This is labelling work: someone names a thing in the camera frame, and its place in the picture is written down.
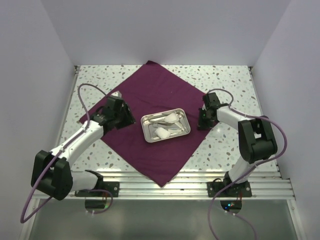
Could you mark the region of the steel hemostat forceps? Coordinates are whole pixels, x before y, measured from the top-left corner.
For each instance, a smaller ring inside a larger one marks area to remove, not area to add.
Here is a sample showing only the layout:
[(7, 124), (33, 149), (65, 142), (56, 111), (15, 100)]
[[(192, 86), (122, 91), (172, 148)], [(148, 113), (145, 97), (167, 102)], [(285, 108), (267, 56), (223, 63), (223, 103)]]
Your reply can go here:
[(157, 128), (164, 128), (166, 130), (168, 130), (170, 132), (170, 134), (173, 134), (173, 133), (180, 133), (180, 132), (183, 132), (185, 129), (183, 127), (163, 127), (162, 125), (157, 125), (157, 124), (153, 124), (152, 127), (154, 127), (154, 135), (157, 136), (155, 134), (155, 130)]

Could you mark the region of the stainless steel tray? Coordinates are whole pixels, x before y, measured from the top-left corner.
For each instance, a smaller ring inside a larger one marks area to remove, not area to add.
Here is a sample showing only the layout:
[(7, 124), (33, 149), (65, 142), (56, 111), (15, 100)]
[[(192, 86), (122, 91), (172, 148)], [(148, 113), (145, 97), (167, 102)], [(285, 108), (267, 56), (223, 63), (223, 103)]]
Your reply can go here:
[[(179, 121), (175, 123), (164, 123), (164, 122), (150, 122), (150, 119), (157, 119), (161, 117), (165, 117), (170, 115), (171, 113), (176, 113), (179, 116)], [(153, 113), (153, 114), (148, 114), (143, 116), (140, 119), (140, 123), (142, 126), (142, 131), (144, 135), (144, 139), (147, 143), (155, 143), (163, 140), (168, 140), (176, 137), (181, 137), (188, 135), (191, 132), (191, 127), (187, 118), (187, 114), (182, 108), (176, 108), (168, 111), (163, 111), (163, 112), (158, 112), (158, 113)], [(160, 139), (158, 136), (154, 135), (154, 130), (155, 128), (152, 127), (152, 125), (162, 125), (164, 128), (175, 128), (175, 127), (180, 127), (184, 128), (185, 130), (182, 132), (177, 132), (177, 133), (172, 133), (170, 137), (165, 138), (165, 139)]]

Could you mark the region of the white gauze pad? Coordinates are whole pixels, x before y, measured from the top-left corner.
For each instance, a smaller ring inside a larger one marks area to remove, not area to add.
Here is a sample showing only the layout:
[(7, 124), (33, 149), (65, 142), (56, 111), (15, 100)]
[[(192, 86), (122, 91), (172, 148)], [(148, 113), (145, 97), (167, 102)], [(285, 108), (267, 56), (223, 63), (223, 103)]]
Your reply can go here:
[(158, 127), (154, 132), (160, 139), (169, 138), (171, 135), (171, 133), (168, 130), (162, 127)]
[(167, 115), (163, 120), (165, 123), (173, 124), (179, 121), (179, 116), (173, 112)]

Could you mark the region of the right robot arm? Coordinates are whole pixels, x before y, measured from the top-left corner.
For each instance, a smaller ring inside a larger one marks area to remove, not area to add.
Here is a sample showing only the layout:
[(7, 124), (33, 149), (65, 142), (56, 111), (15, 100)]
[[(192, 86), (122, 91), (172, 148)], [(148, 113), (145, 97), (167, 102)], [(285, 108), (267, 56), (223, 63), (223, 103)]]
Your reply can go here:
[(203, 106), (199, 109), (198, 130), (210, 130), (223, 123), (238, 132), (240, 157), (236, 164), (226, 172), (223, 179), (223, 192), (235, 196), (242, 183), (248, 180), (248, 171), (253, 170), (264, 160), (278, 151), (271, 123), (264, 116), (255, 117), (239, 113), (227, 103), (221, 103), (215, 92), (202, 97)]

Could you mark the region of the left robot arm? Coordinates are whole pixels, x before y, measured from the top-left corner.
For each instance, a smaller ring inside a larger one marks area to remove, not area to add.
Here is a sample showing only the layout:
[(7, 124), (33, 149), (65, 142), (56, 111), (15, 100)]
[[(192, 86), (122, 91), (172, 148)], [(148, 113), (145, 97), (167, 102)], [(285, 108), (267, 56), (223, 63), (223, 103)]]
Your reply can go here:
[(75, 172), (71, 167), (95, 141), (113, 129), (119, 130), (134, 123), (132, 112), (121, 97), (107, 97), (105, 105), (92, 113), (68, 140), (50, 151), (41, 150), (36, 154), (31, 177), (33, 190), (59, 201), (70, 192), (101, 195), (107, 190), (101, 174), (92, 170)]

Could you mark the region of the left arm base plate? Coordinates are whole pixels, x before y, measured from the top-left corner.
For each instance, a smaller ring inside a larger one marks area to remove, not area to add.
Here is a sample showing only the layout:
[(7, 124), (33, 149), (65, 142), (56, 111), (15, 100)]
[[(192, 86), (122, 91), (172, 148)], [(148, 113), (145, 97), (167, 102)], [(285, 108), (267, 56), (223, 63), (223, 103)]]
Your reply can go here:
[(83, 189), (75, 192), (76, 197), (114, 197), (119, 195), (118, 181), (98, 181), (93, 189)]

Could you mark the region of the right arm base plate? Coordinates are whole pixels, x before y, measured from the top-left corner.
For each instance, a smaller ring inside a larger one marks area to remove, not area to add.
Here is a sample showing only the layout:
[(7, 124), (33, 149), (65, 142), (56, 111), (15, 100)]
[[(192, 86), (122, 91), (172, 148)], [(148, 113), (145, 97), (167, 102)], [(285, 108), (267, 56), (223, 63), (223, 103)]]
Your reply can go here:
[[(221, 189), (227, 186), (227, 183), (225, 179), (221, 180), (220, 178), (208, 181), (206, 183), (208, 197), (213, 198)], [(219, 198), (250, 198), (252, 196), (251, 185), (248, 181), (235, 183), (218, 195)]]

